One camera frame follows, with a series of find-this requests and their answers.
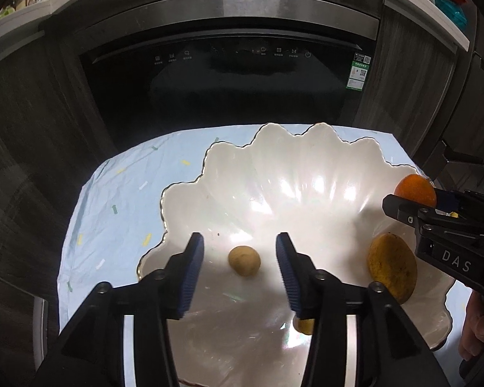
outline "table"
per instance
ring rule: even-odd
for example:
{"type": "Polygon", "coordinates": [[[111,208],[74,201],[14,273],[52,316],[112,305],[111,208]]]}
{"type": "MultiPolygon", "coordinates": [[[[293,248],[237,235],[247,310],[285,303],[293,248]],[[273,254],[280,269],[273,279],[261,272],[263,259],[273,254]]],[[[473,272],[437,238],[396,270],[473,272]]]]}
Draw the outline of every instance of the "table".
{"type": "MultiPolygon", "coordinates": [[[[216,141],[246,145],[261,125],[192,129],[155,138],[107,161],[83,186],[63,244],[57,280],[60,329],[90,290],[101,281],[113,286],[137,282],[140,257],[161,241],[161,191],[175,182],[191,182],[201,173],[208,147],[216,141]]],[[[284,125],[292,134],[309,125],[284,125]]],[[[389,163],[416,166],[391,134],[356,128],[334,129],[345,141],[375,138],[389,163]]],[[[459,282],[447,296],[453,329],[436,356],[453,387],[463,385],[457,353],[470,289],[459,282]]],[[[126,387],[134,387],[133,320],[124,328],[126,387]]]]}

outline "energy label sticker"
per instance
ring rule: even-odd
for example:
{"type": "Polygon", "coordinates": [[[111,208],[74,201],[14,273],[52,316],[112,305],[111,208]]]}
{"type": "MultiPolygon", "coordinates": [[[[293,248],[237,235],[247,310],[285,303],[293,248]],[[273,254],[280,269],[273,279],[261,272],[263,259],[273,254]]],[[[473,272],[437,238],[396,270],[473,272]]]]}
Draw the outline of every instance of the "energy label sticker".
{"type": "Polygon", "coordinates": [[[349,72],[348,83],[346,89],[362,91],[364,81],[368,75],[369,64],[363,62],[353,61],[351,63],[351,71],[349,72]]]}

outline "metal strip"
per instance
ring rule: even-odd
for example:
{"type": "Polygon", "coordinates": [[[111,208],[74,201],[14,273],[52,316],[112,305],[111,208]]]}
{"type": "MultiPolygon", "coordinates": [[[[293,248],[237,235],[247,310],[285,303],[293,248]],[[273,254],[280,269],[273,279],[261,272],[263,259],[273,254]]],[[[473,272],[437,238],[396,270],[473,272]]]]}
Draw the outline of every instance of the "metal strip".
{"type": "Polygon", "coordinates": [[[34,297],[34,310],[32,311],[32,349],[36,370],[40,367],[47,353],[47,321],[48,302],[43,298],[34,297]]]}
{"type": "Polygon", "coordinates": [[[383,0],[383,4],[387,7],[389,7],[389,8],[392,8],[396,12],[405,16],[409,20],[412,20],[418,26],[425,29],[428,33],[430,33],[433,37],[435,37],[439,42],[441,42],[444,46],[446,46],[450,51],[452,51],[452,53],[455,54],[457,52],[457,45],[453,41],[447,39],[442,33],[438,32],[436,29],[434,29],[432,27],[432,25],[429,25],[429,23],[425,22],[421,18],[414,15],[412,10],[408,10],[407,8],[405,8],[404,5],[401,4],[399,1],[383,0]]]}
{"type": "Polygon", "coordinates": [[[83,52],[133,33],[192,20],[263,17],[324,25],[376,40],[378,19],[323,0],[161,0],[75,34],[83,52]]]}

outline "yellow confetti print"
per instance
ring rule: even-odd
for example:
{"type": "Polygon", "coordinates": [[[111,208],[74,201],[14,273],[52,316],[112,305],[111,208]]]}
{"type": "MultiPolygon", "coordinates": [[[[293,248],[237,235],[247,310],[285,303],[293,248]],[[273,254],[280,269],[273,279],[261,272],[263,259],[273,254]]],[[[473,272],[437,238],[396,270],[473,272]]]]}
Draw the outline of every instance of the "yellow confetti print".
{"type": "Polygon", "coordinates": [[[152,237],[152,233],[149,233],[147,234],[147,237],[145,240],[143,240],[143,243],[142,243],[142,246],[145,247],[146,245],[148,245],[148,242],[151,241],[151,237],[152,237]]]}

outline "orange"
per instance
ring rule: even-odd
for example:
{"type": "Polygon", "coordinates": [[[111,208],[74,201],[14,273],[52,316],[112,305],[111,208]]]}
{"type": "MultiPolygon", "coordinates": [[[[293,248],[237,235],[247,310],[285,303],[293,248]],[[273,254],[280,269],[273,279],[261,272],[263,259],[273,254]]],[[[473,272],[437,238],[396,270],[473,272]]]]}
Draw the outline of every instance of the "orange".
{"type": "Polygon", "coordinates": [[[419,174],[405,176],[396,186],[394,194],[431,208],[437,204],[436,191],[430,181],[419,174]]]}

